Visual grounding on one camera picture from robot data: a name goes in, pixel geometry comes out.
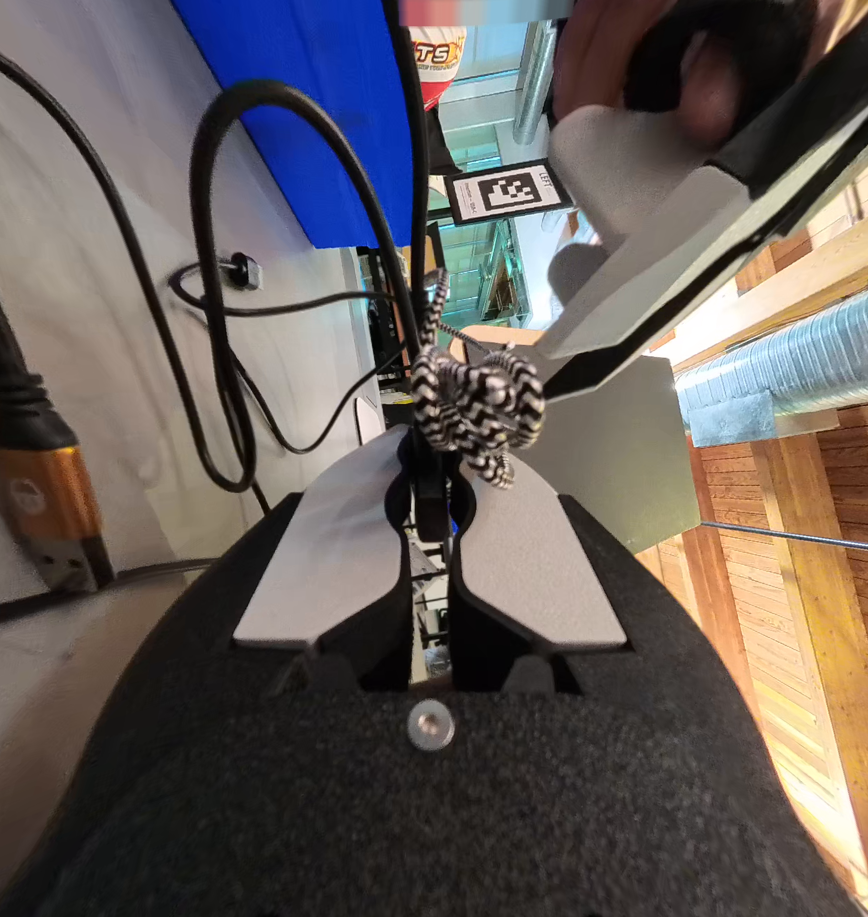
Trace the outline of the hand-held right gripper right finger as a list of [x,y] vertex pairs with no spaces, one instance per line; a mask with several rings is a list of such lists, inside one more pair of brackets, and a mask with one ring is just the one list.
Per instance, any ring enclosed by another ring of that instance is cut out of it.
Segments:
[[463,472],[472,518],[451,575],[460,595],[521,637],[555,651],[623,648],[625,631],[559,495],[516,458],[512,487]]

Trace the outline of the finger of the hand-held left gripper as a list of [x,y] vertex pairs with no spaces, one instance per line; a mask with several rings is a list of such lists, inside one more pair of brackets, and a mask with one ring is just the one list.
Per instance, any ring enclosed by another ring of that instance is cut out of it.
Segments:
[[588,106],[560,121],[550,164],[600,247],[556,256],[561,318],[539,344],[558,402],[600,388],[763,246],[795,230],[868,153],[868,103],[807,124],[774,104],[705,151],[675,117]]

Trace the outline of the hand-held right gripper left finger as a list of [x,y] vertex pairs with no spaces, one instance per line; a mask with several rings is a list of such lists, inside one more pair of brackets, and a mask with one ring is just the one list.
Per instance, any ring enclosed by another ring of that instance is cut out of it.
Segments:
[[245,648],[303,650],[380,600],[402,570],[384,498],[402,465],[394,427],[329,466],[304,491],[233,633]]

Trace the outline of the grey usb hub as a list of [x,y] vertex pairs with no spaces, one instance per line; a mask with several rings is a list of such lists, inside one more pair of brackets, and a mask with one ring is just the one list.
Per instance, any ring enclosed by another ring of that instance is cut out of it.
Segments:
[[414,501],[417,537],[423,543],[442,544],[451,535],[447,460],[416,427],[407,435],[404,458]]

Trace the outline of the braided cable silver plug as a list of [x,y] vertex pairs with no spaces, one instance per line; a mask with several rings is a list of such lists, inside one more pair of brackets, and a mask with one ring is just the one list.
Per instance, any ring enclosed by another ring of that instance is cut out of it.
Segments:
[[456,453],[480,479],[508,490],[515,481],[510,451],[531,448],[543,430],[543,384],[532,362],[511,345],[484,350],[477,364],[461,362],[440,347],[441,333],[479,345],[442,321],[449,281],[442,268],[423,279],[428,299],[410,376],[414,422],[432,449]]

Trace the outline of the black cable orange plugs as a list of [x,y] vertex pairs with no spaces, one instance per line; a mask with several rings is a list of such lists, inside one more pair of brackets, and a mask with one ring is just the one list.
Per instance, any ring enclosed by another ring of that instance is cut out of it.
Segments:
[[[231,105],[229,112],[223,121],[216,120],[211,114],[206,115],[193,144],[190,202],[199,251],[197,267],[203,281],[206,281],[207,291],[206,300],[196,302],[195,308],[208,318],[206,328],[210,334],[211,353],[215,361],[218,394],[234,449],[242,465],[240,478],[230,480],[218,472],[211,457],[176,340],[156,292],[140,237],[114,179],[84,131],[61,103],[32,75],[1,52],[0,75],[21,89],[59,126],[96,180],[127,249],[142,297],[153,318],[204,471],[213,483],[226,492],[244,493],[250,490],[264,514],[268,514],[268,501],[256,479],[254,427],[245,406],[243,386],[254,396],[257,406],[269,421],[270,429],[276,434],[280,431],[264,397],[233,352],[227,335],[226,318],[293,315],[327,304],[356,299],[389,301],[398,304],[404,315],[405,335],[398,339],[397,348],[348,390],[315,442],[304,448],[293,448],[289,442],[278,437],[285,449],[299,455],[315,451],[330,434],[348,398],[356,394],[359,387],[372,376],[393,364],[404,347],[411,347],[417,337],[411,293],[400,269],[392,234],[385,223],[382,206],[371,189],[371,181],[353,148],[316,102],[289,85],[271,80],[249,81],[224,90],[216,100],[216,106],[228,103]],[[220,284],[222,265],[214,251],[211,224],[214,160],[222,138],[233,122],[259,106],[278,107],[296,114],[328,144],[357,190],[364,212],[378,236],[391,292],[341,292],[304,303],[243,313],[224,305]],[[202,558],[138,567],[119,574],[114,572],[103,537],[103,522],[96,494],[79,441],[72,427],[56,410],[42,376],[31,373],[1,301],[0,495],[5,507],[10,510],[13,533],[21,539],[40,574],[52,586],[51,590],[44,593],[0,603],[0,623],[39,613],[56,603],[69,602],[79,596],[108,590],[134,579],[197,571],[210,564],[208,559]]]

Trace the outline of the person's left hand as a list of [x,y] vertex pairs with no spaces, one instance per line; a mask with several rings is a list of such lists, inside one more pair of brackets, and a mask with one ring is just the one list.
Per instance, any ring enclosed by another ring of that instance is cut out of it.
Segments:
[[[673,6],[665,1],[583,1],[572,9],[558,41],[552,110],[561,121],[588,106],[622,102],[631,56],[646,32]],[[730,135],[740,80],[724,44],[704,33],[692,39],[681,62],[676,116],[683,132],[713,149]]]

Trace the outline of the thin metal rod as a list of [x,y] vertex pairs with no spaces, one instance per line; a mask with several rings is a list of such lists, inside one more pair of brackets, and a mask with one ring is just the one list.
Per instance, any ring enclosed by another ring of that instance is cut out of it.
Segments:
[[730,523],[730,522],[709,522],[703,521],[701,525],[707,528],[713,528],[724,532],[731,533],[746,533],[746,534],[755,534],[770,537],[773,539],[783,539],[786,541],[796,541],[807,544],[821,544],[828,546],[836,546],[843,548],[845,550],[858,550],[868,553],[868,542],[863,541],[854,541],[847,540],[839,537],[824,536],[824,535],[814,535],[806,533],[793,533],[793,532],[784,532],[779,530],[772,530],[761,528],[757,526],[749,526],[744,524]]

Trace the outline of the silver air duct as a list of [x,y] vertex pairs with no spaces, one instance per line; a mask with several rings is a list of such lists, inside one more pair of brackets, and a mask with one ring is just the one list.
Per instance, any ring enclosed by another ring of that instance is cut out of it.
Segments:
[[868,290],[680,373],[696,448],[830,430],[827,413],[868,405]]
[[539,130],[552,82],[556,43],[557,20],[529,24],[512,128],[513,140],[520,146],[531,144]]

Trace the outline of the white wall sign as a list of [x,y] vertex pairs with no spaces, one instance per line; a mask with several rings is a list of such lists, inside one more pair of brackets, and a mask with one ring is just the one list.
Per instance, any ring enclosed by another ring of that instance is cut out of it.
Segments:
[[572,199],[547,159],[446,176],[455,225],[567,210]]

